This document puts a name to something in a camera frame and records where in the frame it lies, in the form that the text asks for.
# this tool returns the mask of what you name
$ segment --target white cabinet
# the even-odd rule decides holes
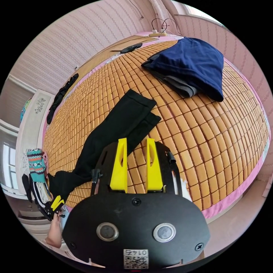
[[[27,149],[42,148],[44,125],[49,108],[53,103],[54,95],[43,90],[37,90],[28,105],[21,122],[15,153],[15,170],[18,190],[26,194],[23,183],[23,174],[29,174]]]

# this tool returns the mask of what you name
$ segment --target power strip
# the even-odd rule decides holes
[[[167,36],[167,33],[150,33],[149,37]]]

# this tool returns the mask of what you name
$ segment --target bed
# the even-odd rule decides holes
[[[87,136],[131,88],[157,101],[152,112],[162,121],[148,137],[164,143],[175,155],[180,175],[205,218],[215,217],[245,192],[270,143],[264,108],[247,79],[226,59],[221,103],[203,94],[182,99],[141,68],[147,57],[181,38],[145,40],[141,48],[126,54],[108,51],[103,57],[101,52],[81,67],[78,81],[57,108],[51,125],[44,125],[43,150],[52,175],[74,169]],[[128,193],[144,193],[145,148],[144,139],[128,157]],[[90,195],[90,189],[91,183],[76,188],[66,205],[73,208]]]

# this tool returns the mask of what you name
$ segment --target navy blue shirt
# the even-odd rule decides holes
[[[223,54],[209,43],[185,37],[164,50],[150,69],[185,80],[211,99],[222,102]]]

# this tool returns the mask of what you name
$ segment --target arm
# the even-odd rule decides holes
[[[51,245],[56,248],[60,248],[62,246],[62,232],[60,227],[60,221],[61,221],[60,213],[59,214],[55,213],[50,225],[48,235],[45,239],[45,242],[48,245]]]

